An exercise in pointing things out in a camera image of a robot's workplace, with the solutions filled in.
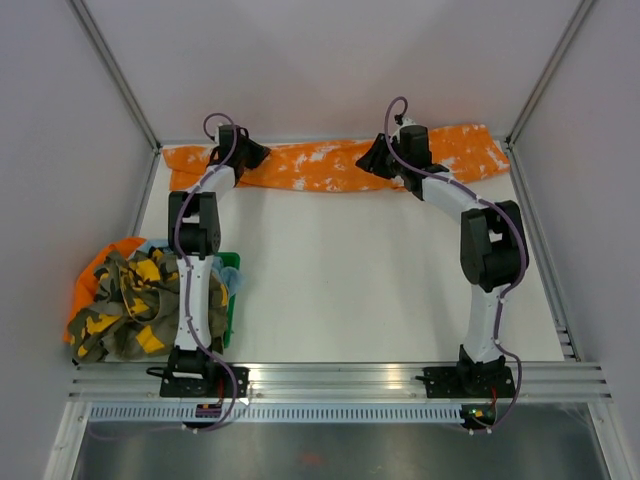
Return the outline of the orange white tie-dye trousers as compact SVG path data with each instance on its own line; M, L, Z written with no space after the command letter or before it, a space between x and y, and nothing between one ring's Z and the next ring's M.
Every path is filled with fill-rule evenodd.
M398 190L399 180L386 180L356 167L372 146L371 140L334 140L283 144L256 169L242 175L240 187L273 188L320 193ZM429 131L433 161L448 168L462 183L505 174L510 163L482 124L445 126ZM172 191L192 187L205 173L211 145L182 145L163 149L171 170Z

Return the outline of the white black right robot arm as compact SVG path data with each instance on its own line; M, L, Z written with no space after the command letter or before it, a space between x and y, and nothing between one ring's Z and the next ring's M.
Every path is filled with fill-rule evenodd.
M484 199L435 163L427 127L402 114L394 121L396 132L378 134L356 166L383 179L401 179L408 192L459 224L460 266L472 299L458 361L447 371L450 382L469 396L510 386L499 331L506 295L522 281L529 264L520 208L513 201Z

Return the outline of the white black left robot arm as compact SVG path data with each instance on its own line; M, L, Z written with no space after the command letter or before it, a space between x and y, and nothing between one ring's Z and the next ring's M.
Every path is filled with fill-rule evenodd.
M179 276L179 320L167 370L197 397L210 395L218 374L213 351L224 346L232 294L220 278L224 264L218 203L270 149L242 126L221 125L208 164L195 184L169 195L168 241Z

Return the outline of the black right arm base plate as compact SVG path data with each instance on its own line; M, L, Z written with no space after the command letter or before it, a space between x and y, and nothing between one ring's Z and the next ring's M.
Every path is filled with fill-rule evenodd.
M415 377L430 399L493 399L513 398L515 381L511 370L474 376L460 373L455 367L425 367Z

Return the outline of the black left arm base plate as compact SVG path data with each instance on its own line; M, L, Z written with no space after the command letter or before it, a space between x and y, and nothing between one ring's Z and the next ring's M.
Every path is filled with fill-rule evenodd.
M249 385L250 370L231 365L232 375L220 365L204 373L174 372L162 375L161 398L244 398Z

